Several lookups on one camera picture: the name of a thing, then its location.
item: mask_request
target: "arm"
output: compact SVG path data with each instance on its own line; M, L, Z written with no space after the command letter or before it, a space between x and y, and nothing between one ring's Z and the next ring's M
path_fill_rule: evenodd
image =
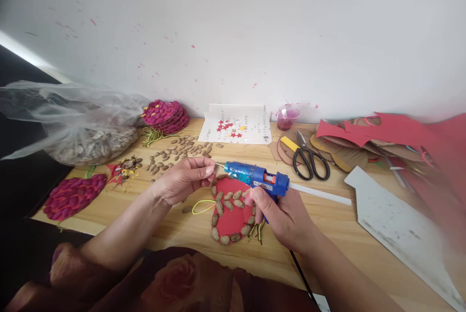
M403 311L317 228L298 191L290 189L275 204L255 187L246 200L248 205L254 202L261 210L256 209L256 223L265 214L280 243L306 258L332 312Z
M88 260L113 271L134 262L172 205L214 179L214 161L185 158L141 193L129 207L81 248Z

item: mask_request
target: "white wall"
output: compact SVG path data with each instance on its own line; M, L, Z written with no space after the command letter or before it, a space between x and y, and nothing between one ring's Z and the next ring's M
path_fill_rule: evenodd
M0 0L0 30L61 80L192 116L209 102L300 102L305 121L466 111L466 0Z

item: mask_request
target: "sleeve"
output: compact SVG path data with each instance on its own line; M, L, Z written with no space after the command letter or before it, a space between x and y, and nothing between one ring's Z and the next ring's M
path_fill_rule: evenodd
M124 273L92 263L70 243L62 243L53 254L47 279L42 283L26 283L5 311L87 310L123 277Z

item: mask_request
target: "rose print fabric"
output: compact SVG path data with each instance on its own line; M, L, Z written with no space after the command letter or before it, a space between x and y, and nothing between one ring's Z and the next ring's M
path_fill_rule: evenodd
M318 311L305 291L231 270L189 248L153 252L121 275L67 243L55 251L47 279L25 284L5 309L29 310Z

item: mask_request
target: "person's left hand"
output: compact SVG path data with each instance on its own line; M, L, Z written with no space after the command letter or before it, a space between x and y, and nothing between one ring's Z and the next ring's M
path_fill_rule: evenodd
M206 157L184 158L148 190L171 207L185 200L200 187L208 187L215 178L214 164L215 161Z

